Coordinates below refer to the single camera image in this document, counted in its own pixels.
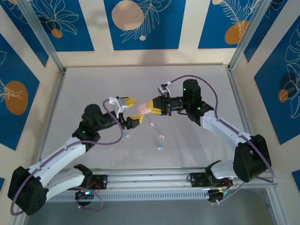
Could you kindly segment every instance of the robotic arm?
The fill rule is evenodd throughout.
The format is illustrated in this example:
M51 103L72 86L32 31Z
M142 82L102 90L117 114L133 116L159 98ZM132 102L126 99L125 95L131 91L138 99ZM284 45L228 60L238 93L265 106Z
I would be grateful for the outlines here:
M141 124L143 115L130 116L126 120L123 117L123 112L136 103L134 99L128 97L109 98L109 103L113 105L114 110L105 114L101 112L98 105L88 105L84 110L78 129L66 143L28 169L20 166L14 171L8 197L14 200L17 196L15 203L27 215L36 213L50 198L67 189L89 187L92 171L82 164L74 166L61 175L56 174L95 145L100 139L98 131L117 124L111 115L117 118L122 129L133 129Z
M171 97L170 85L171 82L167 82L159 86L161 96L151 100L147 108L151 109L153 114L169 116L173 111L182 114L181 111L185 110L185 115L191 121L214 133L234 150L234 160L218 161L209 166L212 176L210 180L238 177L244 182L250 182L268 169L267 164L253 148L254 145L271 165L265 139L261 135L252 136L241 131L217 115L217 105L214 109L202 100L197 80L188 79L183 82L182 97Z

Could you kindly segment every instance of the white line drawing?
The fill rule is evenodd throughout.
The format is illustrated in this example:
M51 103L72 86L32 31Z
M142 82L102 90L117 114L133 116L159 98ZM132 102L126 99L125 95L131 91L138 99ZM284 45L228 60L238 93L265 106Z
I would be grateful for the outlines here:
M269 19L271 11L280 10L284 2L285 0L273 0L264 15Z
M285 84L278 95L279 100L291 101L292 119L300 115L300 23L291 35L289 46L285 52L286 69L289 74L289 81Z
M2 1L6 2L5 5L16 18L28 24L16 4L8 0ZM44 25L44 29L48 29L46 32L52 33L56 38L62 37L62 31L77 34L77 29L72 22L77 21L79 15L65 10L65 0L32 0L29 3L42 25Z
M128 4L130 2L142 13L142 17L139 17L140 22L132 21L137 23L136 27L133 27L133 29L130 30L123 30L123 33L121 34L121 37L124 37L122 43L131 38L134 38L135 40L139 38L141 41L144 41L151 33L151 30L155 29L156 24L159 25L160 23L158 13L168 8L172 0L123 0L118 4Z
M6 52L0 51L0 66L5 60L6 54L7 54ZM3 102L6 98L9 99L10 97L22 99L22 97L20 96L21 93L22 91L15 92L7 88L2 82L2 80L0 79L0 100L1 100L0 102Z
M225 16L231 20L233 25L239 28L239 37L241 37L245 31L245 23L247 19L254 13L260 0L248 0L245 7L240 5L240 0L212 0L214 5L220 5L223 7Z

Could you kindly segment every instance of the work surface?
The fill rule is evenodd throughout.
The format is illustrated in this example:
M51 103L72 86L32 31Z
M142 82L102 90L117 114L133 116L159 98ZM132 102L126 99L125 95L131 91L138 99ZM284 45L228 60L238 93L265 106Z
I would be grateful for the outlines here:
M43 148L45 158L78 128L81 115L89 104L98 104L108 97L131 97L137 104L127 109L124 117L139 114L139 104L157 97L158 86L181 75L198 75L207 80L219 97L218 114L242 128L232 89L224 66L165 67L91 67L69 68ZM173 83L171 96L182 96L184 78ZM199 81L202 99L215 106L212 91ZM114 126L100 131L100 142L117 140L120 129ZM135 129L125 130L127 138L112 146L94 146L68 167L78 163L89 168L166 168L207 166L216 160L233 158L233 150L210 131L176 112L169 116L146 114Z

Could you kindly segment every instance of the purple cable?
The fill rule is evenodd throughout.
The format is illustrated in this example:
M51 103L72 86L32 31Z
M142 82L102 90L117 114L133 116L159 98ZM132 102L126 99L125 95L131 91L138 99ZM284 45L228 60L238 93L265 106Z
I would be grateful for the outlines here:
M230 128L233 132L235 132L236 134L239 134L239 131L237 131L236 129L234 129L232 126L230 126L229 124L227 124L226 122L224 122L223 120L219 119L218 117L218 114L217 114L217 110L218 110L218 96L217 96L217 93L216 91L214 90L214 88L206 81L204 80L203 78L200 78L198 76L195 76L195 75L183 75L183 76L180 76L180 77L177 77L176 79L172 80L171 83L181 79L181 78L184 78L184 77L194 77L194 78L197 78L201 81L203 81L204 83L206 83L209 88L212 90L212 92L214 93L215 95L215 98L216 98L216 106L215 106L215 117L222 123L224 124L225 126L227 126L228 128ZM241 138L243 138L253 149L254 151L259 155L259 157L262 159L262 161L266 164L267 168L270 170L271 172L271 175L272 175L272 178L273 180L268 180L268 179L265 179L265 178L262 178L262 177L257 177L258 179L261 179L263 181L266 181L268 183L276 183L276 176L275 176L275 173L273 171L273 169L271 168L270 164L267 162L267 160L264 158L264 156L260 153L260 151L255 147L255 145L249 141L244 135L241 135L240 136ZM224 200L226 200L227 198L229 198L230 196L234 195L238 190L241 189L242 186L245 185L245 182L242 183L231 195L227 196L225 199L222 199L221 201L219 201L218 203L221 203L223 202Z
M101 202L101 205L98 208L90 209L90 208L86 208L86 207L80 206L81 209L89 210L89 211L98 211L98 210L102 209L102 207L103 207L103 200L102 200L101 196L97 192L95 192L95 191L93 191L91 189L88 189L88 188L84 188L84 187L73 187L73 188L74 189L79 189L79 190L91 191L100 200L100 202Z
M123 128L122 128L122 125L120 124L120 122L118 121L118 119L107 109L107 107L105 106L105 104L108 102L109 100L106 99L103 103L102 103L102 106L103 108L106 110L106 112L113 118L113 120L118 124L119 128L121 129L121 136L118 140L114 141L114 142L111 142L111 143L99 143L99 142L93 142L93 141L78 141L78 142L75 142L75 143L72 143L70 145L68 145L66 147L66 149L61 149L59 150L58 152L56 152L53 156L51 156L50 158L48 158L45 162L43 162L39 169L36 169L35 171L33 171L25 180L24 182L21 184L21 186L19 187L19 189L17 190L14 198L13 198L13 201L10 205L10 213L11 215L13 216L18 216L20 215L21 213L23 213L23 211L20 211L20 212L14 212L14 206L15 206L15 202L20 194L20 192L22 191L23 187L26 185L26 183L29 181L29 179L31 177L33 177L38 171L41 170L41 168L43 168L47 163L49 163L51 160L53 160L55 157L57 157L60 153L62 153L63 151L67 150L68 148L74 146L74 145L77 145L77 144L80 144L80 143L91 143L91 144L98 144L98 145L104 145L104 146L107 146L107 145L113 145L113 144L116 144L118 143L119 141L121 141L121 139L123 138Z

